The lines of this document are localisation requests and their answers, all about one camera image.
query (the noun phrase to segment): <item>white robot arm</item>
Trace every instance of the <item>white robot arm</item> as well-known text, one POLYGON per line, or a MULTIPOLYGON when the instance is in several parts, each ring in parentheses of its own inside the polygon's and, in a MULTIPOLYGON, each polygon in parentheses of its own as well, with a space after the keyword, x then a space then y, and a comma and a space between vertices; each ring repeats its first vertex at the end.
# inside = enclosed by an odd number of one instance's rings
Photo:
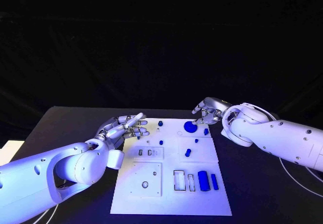
POLYGON ((0 223, 21 223, 83 191, 105 167, 121 168, 125 138, 145 136, 145 116, 111 118, 94 139, 73 143, 0 166, 0 223), (56 187, 55 175, 65 181, 56 187))
POLYGON ((193 124, 215 124, 222 120, 222 135, 241 146, 252 143, 280 158, 323 171, 323 130, 275 117, 259 107, 244 103, 231 105, 206 97, 192 113, 202 110, 193 124))

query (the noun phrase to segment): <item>blue object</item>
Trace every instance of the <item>blue object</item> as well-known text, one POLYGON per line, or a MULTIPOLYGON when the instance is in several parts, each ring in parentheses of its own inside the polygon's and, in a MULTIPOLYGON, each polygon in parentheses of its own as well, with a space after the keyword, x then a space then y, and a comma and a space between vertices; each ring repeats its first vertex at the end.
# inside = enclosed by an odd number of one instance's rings
POLYGON ((187 121, 184 124, 183 124, 183 129, 186 132, 189 133, 195 133, 196 130, 197 130, 197 125, 193 125, 192 121, 187 121))
POLYGON ((210 184, 209 184, 206 171, 200 171, 197 173, 197 176, 199 176, 199 182, 200 182, 200 191, 209 191, 210 190, 210 184))
POLYGON ((190 149, 187 149, 187 150, 186 150, 186 154, 184 154, 184 156, 186 156, 186 157, 189 157, 189 156, 190 156, 190 152, 192 152, 192 150, 190 150, 190 149))
POLYGON ((213 189, 218 190, 219 189, 219 186, 218 186, 215 174, 210 174, 210 179, 212 179, 212 183, 213 183, 213 189))

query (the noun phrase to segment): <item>black table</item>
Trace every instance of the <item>black table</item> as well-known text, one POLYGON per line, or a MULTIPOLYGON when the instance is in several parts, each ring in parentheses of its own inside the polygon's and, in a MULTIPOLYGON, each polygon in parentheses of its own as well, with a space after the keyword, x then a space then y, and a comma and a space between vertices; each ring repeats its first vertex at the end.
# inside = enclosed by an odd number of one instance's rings
MULTIPOLYGON (((183 110, 53 107, 43 115, 13 160, 86 141, 104 121, 138 112, 150 118, 199 117, 183 110)), ((107 168, 99 181, 59 204, 50 223, 323 223, 323 198, 295 184, 277 157, 255 145, 236 145, 220 135, 220 130, 220 123, 210 126, 232 217, 109 214, 118 171, 107 168)), ((323 194, 323 183, 308 175, 304 167, 290 162, 284 164, 306 187, 323 194)), ((52 211, 39 223, 46 223, 52 211)))

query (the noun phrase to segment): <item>white insert plate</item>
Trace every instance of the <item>white insert plate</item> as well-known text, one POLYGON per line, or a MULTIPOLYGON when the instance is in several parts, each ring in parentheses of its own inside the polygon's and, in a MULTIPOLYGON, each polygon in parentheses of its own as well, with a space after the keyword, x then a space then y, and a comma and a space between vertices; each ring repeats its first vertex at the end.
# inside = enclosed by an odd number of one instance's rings
POLYGON ((183 124, 192 119, 145 120, 151 134, 140 140, 130 138, 124 142, 125 156, 111 214, 231 216, 213 141, 210 134, 203 135, 207 125, 199 125, 197 131, 187 133, 183 124), (189 157, 184 156, 187 148, 192 150, 189 157), (148 150, 156 150, 156 154, 145 155, 148 150), (174 190, 174 170, 184 171, 184 191, 174 190), (207 172, 210 191, 200 191, 197 172, 202 170, 207 172), (210 174, 216 176, 219 190, 213 190, 210 174), (195 191, 189 190, 187 175, 193 175, 195 191), (143 188, 143 182, 148 183, 147 188, 143 188))

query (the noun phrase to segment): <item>cable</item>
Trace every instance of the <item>cable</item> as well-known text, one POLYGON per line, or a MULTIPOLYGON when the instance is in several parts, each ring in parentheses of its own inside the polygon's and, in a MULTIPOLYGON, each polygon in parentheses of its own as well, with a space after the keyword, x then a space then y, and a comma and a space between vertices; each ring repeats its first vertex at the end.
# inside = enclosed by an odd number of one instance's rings
POLYGON ((55 211, 56 211, 56 209, 58 209, 58 206, 59 206, 59 204, 56 205, 56 208, 55 208, 55 210, 53 210, 52 216, 50 216, 50 218, 49 218, 46 224, 49 224, 49 221, 50 221, 50 219, 52 219, 52 217, 53 217, 53 214, 55 214, 55 211))
POLYGON ((42 219, 42 217, 46 215, 47 211, 49 211, 49 209, 43 212, 42 216, 39 217, 39 219, 34 221, 33 224, 36 224, 39 222, 39 220, 42 219))
MULTIPOLYGON (((291 174, 288 173, 288 171, 287 171, 287 169, 285 169, 285 167, 284 167, 282 161, 281 161, 281 165, 282 165, 282 168, 284 168, 285 173, 290 175, 291 179, 298 183, 298 181, 293 178, 291 174)), ((298 185, 300 185, 306 190, 308 190, 314 195, 323 197, 323 195, 319 195, 317 193, 314 193, 314 192, 313 192, 310 189, 307 189, 300 183, 298 183, 298 185)))
POLYGON ((308 169, 308 167, 306 167, 306 169, 308 170, 308 172, 311 173, 311 175, 316 177, 316 179, 323 183, 321 178, 313 173, 313 171, 308 169))

